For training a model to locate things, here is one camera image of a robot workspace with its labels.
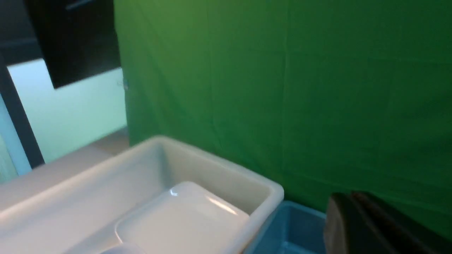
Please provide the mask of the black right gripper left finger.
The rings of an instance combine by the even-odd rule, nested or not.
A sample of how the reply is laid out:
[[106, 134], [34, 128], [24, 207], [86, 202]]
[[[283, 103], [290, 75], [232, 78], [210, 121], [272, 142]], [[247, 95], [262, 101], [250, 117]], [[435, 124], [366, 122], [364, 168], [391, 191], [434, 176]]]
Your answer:
[[327, 254], [397, 254], [366, 212], [343, 193], [329, 197], [323, 241]]

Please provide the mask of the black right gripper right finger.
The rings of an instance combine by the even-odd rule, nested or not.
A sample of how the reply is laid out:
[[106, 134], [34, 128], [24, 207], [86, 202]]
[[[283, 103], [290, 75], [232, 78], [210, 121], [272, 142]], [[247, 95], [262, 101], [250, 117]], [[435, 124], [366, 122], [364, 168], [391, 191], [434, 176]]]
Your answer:
[[400, 254], [450, 254], [451, 241], [367, 192], [351, 193], [378, 229], [378, 235]]

